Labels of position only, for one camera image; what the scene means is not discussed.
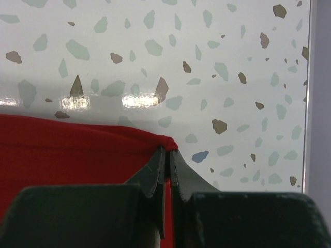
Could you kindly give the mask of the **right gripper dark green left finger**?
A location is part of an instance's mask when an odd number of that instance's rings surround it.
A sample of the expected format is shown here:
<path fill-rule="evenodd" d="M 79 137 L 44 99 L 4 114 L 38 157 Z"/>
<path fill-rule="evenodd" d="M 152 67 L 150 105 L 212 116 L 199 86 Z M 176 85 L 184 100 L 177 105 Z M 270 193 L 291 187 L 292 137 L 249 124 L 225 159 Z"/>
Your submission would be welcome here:
<path fill-rule="evenodd" d="M 1 247 L 160 247 L 166 151 L 122 184 L 28 187 L 1 224 Z"/>

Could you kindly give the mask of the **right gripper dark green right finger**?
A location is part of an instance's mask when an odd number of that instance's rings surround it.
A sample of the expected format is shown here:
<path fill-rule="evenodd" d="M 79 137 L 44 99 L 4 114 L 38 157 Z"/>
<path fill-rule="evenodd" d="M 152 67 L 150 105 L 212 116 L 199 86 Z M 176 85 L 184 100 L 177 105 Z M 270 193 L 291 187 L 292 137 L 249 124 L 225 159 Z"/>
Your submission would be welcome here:
<path fill-rule="evenodd" d="M 314 201 L 293 192 L 220 191 L 169 153 L 176 247 L 330 247 Z"/>

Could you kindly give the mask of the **dark red t-shirt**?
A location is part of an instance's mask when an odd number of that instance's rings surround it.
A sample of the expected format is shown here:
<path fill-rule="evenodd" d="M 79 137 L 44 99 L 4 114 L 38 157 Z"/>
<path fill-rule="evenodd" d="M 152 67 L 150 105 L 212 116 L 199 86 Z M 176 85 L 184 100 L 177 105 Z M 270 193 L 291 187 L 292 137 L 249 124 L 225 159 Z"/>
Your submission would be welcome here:
<path fill-rule="evenodd" d="M 25 188 L 122 184 L 163 147 L 165 159 L 164 238 L 175 247 L 171 179 L 166 161 L 173 138 L 122 126 L 84 125 L 25 116 L 1 116 L 1 224 Z"/>

